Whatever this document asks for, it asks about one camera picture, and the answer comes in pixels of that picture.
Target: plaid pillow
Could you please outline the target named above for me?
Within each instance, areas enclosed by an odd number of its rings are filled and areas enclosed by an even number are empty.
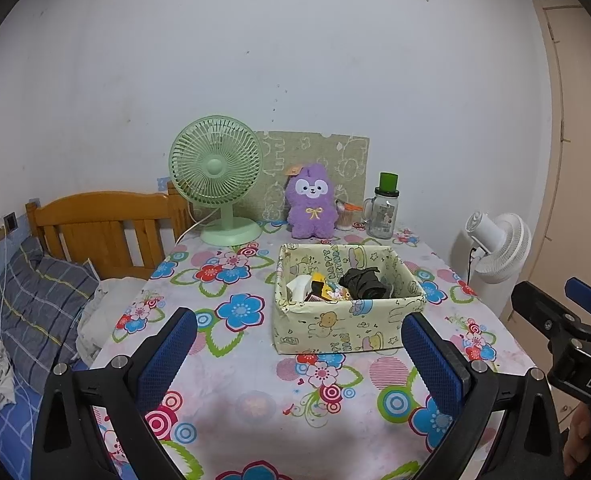
[[[88,265],[44,254],[29,237],[0,275],[0,332],[18,373],[38,393],[54,365],[77,359],[78,314],[93,296],[98,280]]]

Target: white fan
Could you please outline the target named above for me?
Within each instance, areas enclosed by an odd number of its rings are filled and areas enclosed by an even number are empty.
[[[531,231],[515,213],[502,213],[491,220],[486,213],[476,211],[466,222],[465,230],[483,254],[475,272],[486,283],[509,279],[527,260]]]

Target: yellow bow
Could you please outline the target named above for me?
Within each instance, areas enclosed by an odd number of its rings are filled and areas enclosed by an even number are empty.
[[[318,213],[321,213],[322,211],[324,211],[324,209],[322,209],[321,207],[319,207],[317,209],[313,209],[313,208],[307,207],[305,209],[305,212],[311,213],[311,217],[309,218],[309,220],[313,220],[314,217],[319,220],[320,217],[318,216]]]

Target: beige door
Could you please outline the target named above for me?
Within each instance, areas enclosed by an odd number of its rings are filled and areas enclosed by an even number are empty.
[[[562,142],[557,151],[561,156],[553,160],[559,170],[557,186],[555,172],[549,172],[553,186],[550,182],[547,190],[553,188],[553,207],[541,249],[530,276],[521,279],[528,279],[591,324],[591,315],[564,295],[564,284],[572,276],[591,286],[591,17],[577,5],[543,6],[542,10],[552,40],[549,55],[555,55],[549,63],[559,71],[558,78],[551,78],[551,89],[560,93],[553,101],[554,106],[559,104],[554,115],[561,116]],[[546,222],[546,216],[543,210],[540,222]],[[551,368],[544,336],[515,313],[507,327],[540,368]],[[578,401],[559,390],[553,397],[563,422]]]

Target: storage box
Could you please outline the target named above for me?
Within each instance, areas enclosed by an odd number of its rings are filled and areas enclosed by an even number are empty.
[[[351,267],[378,267],[378,279],[393,286],[393,297],[333,303],[290,300],[286,284],[294,277],[317,271],[338,283]],[[402,319],[422,312],[426,302],[419,282],[390,247],[283,245],[275,280],[275,348],[280,354],[400,348]]]

